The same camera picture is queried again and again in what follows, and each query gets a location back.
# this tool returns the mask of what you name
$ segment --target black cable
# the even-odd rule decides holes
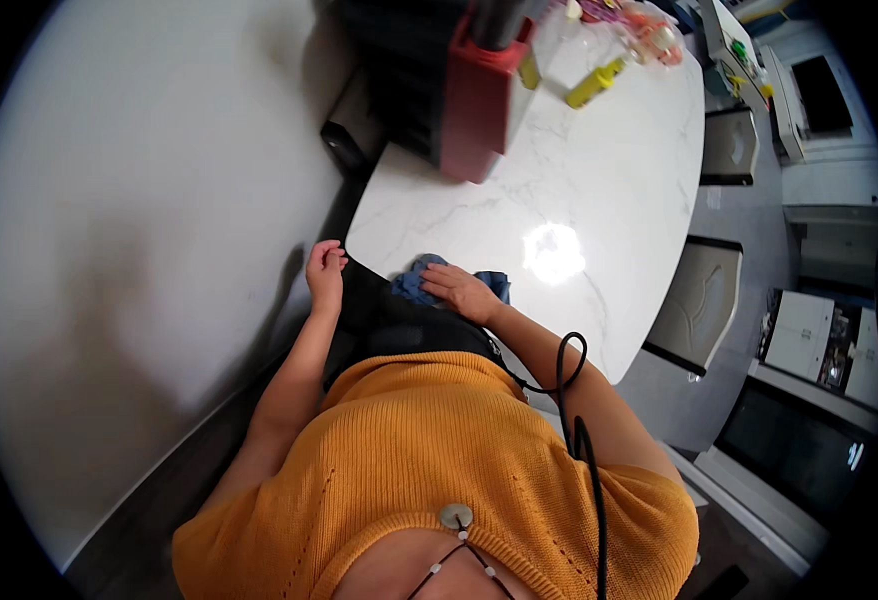
[[[491,336],[489,336],[488,333],[486,335],[489,337],[489,341],[495,346],[495,349],[498,351],[499,347],[496,345],[496,342],[492,339]],[[572,372],[572,375],[568,379],[563,381],[563,359],[566,355],[566,346],[573,338],[582,342],[582,352],[579,356],[579,364],[576,366],[575,371]],[[531,386],[526,380],[517,377],[516,373],[512,372],[508,368],[505,369],[505,372],[516,380],[516,383],[519,385],[519,387],[531,390],[532,392],[538,392],[539,394],[555,394],[556,402],[559,404],[559,419],[562,421],[562,433],[563,437],[565,437],[565,450],[568,452],[569,456],[577,461],[582,460],[580,450],[586,450],[586,464],[589,465],[589,477],[592,480],[592,499],[595,501],[595,516],[596,520],[598,521],[599,529],[599,548],[597,552],[598,561],[596,562],[595,567],[595,595],[596,598],[604,599],[606,597],[608,557],[606,548],[606,510],[605,505],[602,501],[600,470],[596,464],[596,455],[593,452],[593,442],[589,438],[589,430],[586,429],[585,421],[582,420],[581,416],[577,416],[575,418],[574,438],[570,436],[569,424],[566,421],[566,386],[572,384],[574,381],[576,381],[576,378],[579,377],[579,372],[582,371],[582,366],[586,364],[586,349],[586,338],[584,338],[581,333],[579,333],[578,331],[569,331],[565,334],[565,337],[562,339],[561,342],[559,342],[559,349],[556,352],[556,387],[552,390],[542,390],[535,386]]]

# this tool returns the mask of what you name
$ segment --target person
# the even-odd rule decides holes
[[[560,339],[465,270],[422,273],[421,288],[450,310],[393,296],[404,306],[370,318],[358,362],[319,405],[344,255],[336,240],[313,247],[311,313],[241,449],[174,535],[183,596],[678,594],[698,543],[679,473],[588,361],[564,404],[569,426],[578,418],[588,430],[594,471],[571,456],[481,329],[545,385],[561,383]],[[567,346],[563,381],[579,359]]]

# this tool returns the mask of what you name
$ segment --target woman's right hand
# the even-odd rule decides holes
[[[430,262],[422,271],[423,291],[444,300],[455,312],[486,327],[505,307],[489,286],[456,265]]]

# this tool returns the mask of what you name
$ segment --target woman's left hand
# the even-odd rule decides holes
[[[312,294],[312,313],[338,315],[342,309],[342,269],[349,262],[339,240],[325,240],[312,247],[305,263],[305,282]]]

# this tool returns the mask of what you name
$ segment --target yellow bottle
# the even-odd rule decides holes
[[[605,66],[596,67],[586,78],[579,81],[576,87],[565,94],[565,103],[574,109],[581,109],[589,104],[602,90],[613,87],[613,79],[625,69],[622,56]]]

